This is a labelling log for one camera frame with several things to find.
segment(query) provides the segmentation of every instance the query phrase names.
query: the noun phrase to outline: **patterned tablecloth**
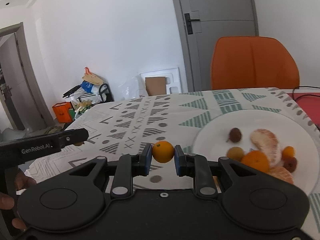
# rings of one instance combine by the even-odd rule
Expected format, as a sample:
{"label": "patterned tablecloth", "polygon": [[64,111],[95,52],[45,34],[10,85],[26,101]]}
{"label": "patterned tablecloth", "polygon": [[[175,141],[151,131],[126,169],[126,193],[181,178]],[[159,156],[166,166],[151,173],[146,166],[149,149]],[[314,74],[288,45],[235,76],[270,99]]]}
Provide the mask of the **patterned tablecloth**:
{"label": "patterned tablecloth", "polygon": [[[167,140],[192,152],[197,133],[213,118],[243,109],[260,109],[285,115],[300,124],[313,138],[318,152],[320,132],[285,92],[276,88],[215,90],[137,98],[100,104],[79,117],[69,128],[86,128],[88,141],[81,147],[67,146],[62,152],[34,161],[26,174],[38,182],[80,165],[98,155],[109,161],[123,154],[141,152],[146,143]],[[136,177],[135,188],[191,188],[191,178],[175,174],[174,161],[151,163],[148,177]],[[303,230],[320,239],[320,183],[309,195],[310,212]]]}

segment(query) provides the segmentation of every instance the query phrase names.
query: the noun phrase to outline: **doorway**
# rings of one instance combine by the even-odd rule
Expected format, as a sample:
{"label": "doorway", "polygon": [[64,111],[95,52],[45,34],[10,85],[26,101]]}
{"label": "doorway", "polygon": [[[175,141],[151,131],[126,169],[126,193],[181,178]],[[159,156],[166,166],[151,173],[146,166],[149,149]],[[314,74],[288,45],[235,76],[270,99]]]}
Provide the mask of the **doorway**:
{"label": "doorway", "polygon": [[173,0],[188,90],[211,90],[211,60],[217,40],[257,36],[254,0]]}
{"label": "doorway", "polygon": [[34,132],[54,123],[36,83],[22,23],[0,29],[0,101],[14,129]]}

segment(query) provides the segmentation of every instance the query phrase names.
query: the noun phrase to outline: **door lock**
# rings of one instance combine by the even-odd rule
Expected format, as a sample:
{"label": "door lock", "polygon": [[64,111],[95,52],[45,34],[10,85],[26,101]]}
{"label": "door lock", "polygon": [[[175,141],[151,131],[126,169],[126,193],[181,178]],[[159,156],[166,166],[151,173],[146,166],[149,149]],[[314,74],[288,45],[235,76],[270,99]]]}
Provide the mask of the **door lock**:
{"label": "door lock", "polygon": [[186,25],[187,25],[187,31],[188,34],[193,34],[193,29],[192,29],[192,22],[200,22],[200,19],[190,19],[190,14],[185,13],[184,17],[186,19]]}

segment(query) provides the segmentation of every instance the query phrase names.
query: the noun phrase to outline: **orange chair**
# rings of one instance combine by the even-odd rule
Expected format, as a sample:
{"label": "orange chair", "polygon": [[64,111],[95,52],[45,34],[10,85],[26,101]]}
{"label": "orange chair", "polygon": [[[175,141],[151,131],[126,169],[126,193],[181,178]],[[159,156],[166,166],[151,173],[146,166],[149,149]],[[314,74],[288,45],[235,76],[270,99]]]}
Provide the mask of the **orange chair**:
{"label": "orange chair", "polygon": [[223,37],[211,63],[213,90],[277,87],[300,84],[299,70],[287,49],[266,37]]}

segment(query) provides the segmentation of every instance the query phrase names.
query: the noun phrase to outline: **door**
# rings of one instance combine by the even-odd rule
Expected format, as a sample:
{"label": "door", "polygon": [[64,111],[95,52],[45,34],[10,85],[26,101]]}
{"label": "door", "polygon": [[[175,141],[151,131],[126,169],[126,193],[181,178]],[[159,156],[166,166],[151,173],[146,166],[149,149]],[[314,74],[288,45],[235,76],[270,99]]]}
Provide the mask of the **door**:
{"label": "door", "polygon": [[5,82],[5,103],[19,130],[29,132],[47,127],[30,93],[20,63],[15,34],[0,47],[0,64]]}
{"label": "door", "polygon": [[252,0],[179,0],[184,20],[188,54],[195,91],[211,90],[210,66],[214,46],[220,37],[255,36]]}

